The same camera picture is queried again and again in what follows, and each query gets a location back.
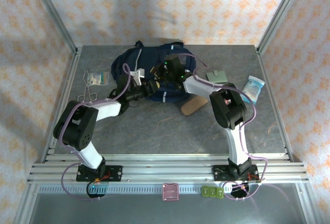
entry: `patterned wall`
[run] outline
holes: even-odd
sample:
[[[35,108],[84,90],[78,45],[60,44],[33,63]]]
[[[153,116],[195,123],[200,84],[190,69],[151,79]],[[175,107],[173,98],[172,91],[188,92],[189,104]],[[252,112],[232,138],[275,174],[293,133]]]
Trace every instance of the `patterned wall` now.
[[[52,0],[76,46],[258,45],[281,0]]]
[[[297,0],[263,60],[293,152],[330,223],[330,0]]]
[[[40,157],[68,59],[40,0],[0,0],[0,223],[12,223]]]

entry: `gray table surface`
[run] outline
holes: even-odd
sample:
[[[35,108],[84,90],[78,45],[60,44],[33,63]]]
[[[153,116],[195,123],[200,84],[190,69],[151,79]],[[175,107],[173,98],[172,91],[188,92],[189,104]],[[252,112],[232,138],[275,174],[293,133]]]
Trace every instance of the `gray table surface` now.
[[[213,70],[225,71],[228,81],[243,89],[249,75],[264,79],[252,45],[187,45],[208,68],[197,62],[197,74],[204,78]],[[131,46],[84,46],[73,80],[69,100],[84,93],[83,75],[89,72],[111,71],[114,59]],[[116,82],[110,78],[107,86],[91,86],[98,99],[106,98]],[[223,128],[213,115],[208,103],[190,116],[184,116],[181,103],[160,103],[141,100],[123,115],[106,118],[96,123],[92,142],[102,154],[227,154],[228,144]],[[252,108],[247,106],[247,118]],[[267,87],[261,90],[256,104],[257,116],[246,126],[246,145],[250,153],[283,153],[278,123],[275,119]],[[55,153],[68,153],[57,147]]]
[[[178,201],[164,202],[161,194],[113,194],[87,202],[59,193],[38,194],[30,223],[306,223],[295,185],[275,186],[263,184],[253,198],[244,201],[180,194]]]

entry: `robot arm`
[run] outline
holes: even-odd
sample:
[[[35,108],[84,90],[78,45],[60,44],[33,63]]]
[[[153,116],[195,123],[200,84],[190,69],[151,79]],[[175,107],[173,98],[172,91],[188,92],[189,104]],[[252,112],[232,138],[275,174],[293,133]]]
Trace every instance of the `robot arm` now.
[[[202,83],[202,81],[206,81],[198,76],[193,76],[190,72],[185,72],[178,57],[172,57],[166,63],[168,63],[167,67],[162,65],[152,69],[152,73],[158,80],[175,82],[178,88],[184,88],[187,93],[200,95],[210,100],[217,122],[226,131],[230,173],[234,178],[239,178],[251,166],[251,159],[246,154],[244,129],[242,128],[240,131],[240,125],[245,121],[246,113],[246,106],[240,95],[232,90]],[[95,123],[101,119],[122,114],[128,108],[128,103],[131,100],[150,96],[159,88],[157,81],[141,81],[143,73],[144,71],[141,69],[137,72],[131,72],[134,77],[133,84],[117,101],[108,99],[104,103],[79,107],[65,130],[63,142],[75,150],[75,154],[82,162],[81,167],[87,172],[88,180],[101,178],[105,173],[105,159],[96,151],[91,142]],[[127,81],[127,77],[123,78],[122,82],[125,81]],[[119,81],[116,95],[122,91],[124,85]],[[225,86],[235,88],[232,83]],[[54,129],[55,138],[59,138],[64,122],[78,103],[75,100],[68,103]]]

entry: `tissue packet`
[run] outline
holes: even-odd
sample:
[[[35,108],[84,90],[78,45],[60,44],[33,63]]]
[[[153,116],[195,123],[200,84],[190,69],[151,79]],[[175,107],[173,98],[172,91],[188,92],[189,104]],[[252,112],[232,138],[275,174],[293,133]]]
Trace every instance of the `tissue packet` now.
[[[247,84],[245,85],[243,92],[250,97],[250,99],[252,100],[253,104],[257,103],[259,94],[261,92],[261,89],[263,87],[263,85],[265,84],[265,82],[263,80],[260,80],[254,76],[249,76],[249,81],[247,82]],[[241,94],[241,98],[243,99],[243,101],[250,103],[249,100],[243,96]]]
[[[98,73],[88,73],[87,75],[87,86],[99,85],[106,86],[109,84],[109,76],[110,73],[106,72],[98,72]]]

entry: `aluminum frame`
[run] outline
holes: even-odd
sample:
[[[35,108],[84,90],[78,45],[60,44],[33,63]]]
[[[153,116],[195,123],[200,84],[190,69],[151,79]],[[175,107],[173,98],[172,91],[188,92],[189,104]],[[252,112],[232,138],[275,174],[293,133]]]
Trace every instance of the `aluminum frame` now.
[[[307,223],[323,224],[324,221],[317,208],[316,200],[310,184],[295,184]]]
[[[67,28],[65,27],[60,15],[58,14],[52,0],[41,0],[44,4],[44,6],[46,7],[49,15],[51,16],[51,18],[53,19],[56,27],[58,28],[59,32],[61,33],[65,43],[67,44],[67,46],[69,47],[70,51],[72,54],[76,53],[76,46],[67,30]]]
[[[288,10],[290,9],[294,1],[295,0],[281,1],[272,21],[270,22],[265,34],[263,35],[257,47],[257,51],[260,53],[260,55],[263,55],[265,53],[267,46],[271,42],[272,38],[275,36],[279,26],[281,25],[282,21],[284,20]]]
[[[72,87],[72,82],[74,79],[74,75],[76,73],[76,69],[78,66],[78,62],[79,62],[79,58],[80,58],[80,54],[81,54],[81,47],[77,49],[77,52],[72,56],[72,60],[70,63],[70,66],[68,68],[68,71],[66,72],[66,77],[63,81],[63,87],[62,87],[62,91],[59,97],[59,105],[56,108],[55,111],[55,118],[54,120],[51,122],[51,124],[49,125],[49,130],[50,132],[48,132],[47,138],[46,138],[46,145],[42,151],[41,154],[41,162],[44,162],[47,154],[48,154],[48,150],[53,149],[55,150],[55,146],[56,146],[56,142],[57,140],[53,137],[53,130],[55,128],[56,125],[56,121],[59,120],[61,114],[63,113],[63,111],[65,110],[65,107],[68,103],[69,100],[69,94],[70,94],[70,90]]]
[[[285,132],[285,126],[284,126],[284,123],[283,123],[283,120],[282,120],[282,117],[281,117],[281,113],[279,112],[279,109],[278,109],[278,104],[277,104],[277,101],[276,101],[276,97],[274,95],[274,90],[273,90],[272,84],[269,82],[268,73],[265,69],[265,66],[263,65],[262,56],[260,55],[258,49],[256,49],[256,52],[257,52],[259,64],[260,64],[260,67],[261,67],[261,71],[262,71],[263,77],[265,79],[266,87],[268,89],[270,102],[273,106],[273,110],[274,110],[274,113],[275,113],[275,118],[276,118],[278,128],[279,128],[279,132],[280,132],[280,136],[281,136],[282,141],[284,143],[284,148],[288,152],[290,161],[295,162],[296,159],[293,156],[292,148],[291,148],[291,145],[289,143],[289,138],[288,138],[287,133]]]
[[[285,153],[264,153],[269,160],[263,184],[295,183],[307,223],[319,220],[317,211],[312,211],[308,177],[303,163],[290,162]],[[137,185],[146,189],[163,183],[178,183],[180,193],[199,194],[201,185],[220,185],[213,180],[212,166],[228,164],[228,155],[172,154],[172,155],[104,155],[107,164],[123,165],[122,182],[103,183],[102,191],[109,194],[130,194]],[[45,163],[35,163],[28,176],[27,186],[14,223],[29,223],[37,195],[41,193],[63,193],[60,186],[63,171],[78,158],[72,154],[49,154]],[[253,161],[263,170],[264,161]],[[64,177],[67,189],[72,193],[84,194],[86,182],[76,182],[77,167],[70,168]]]

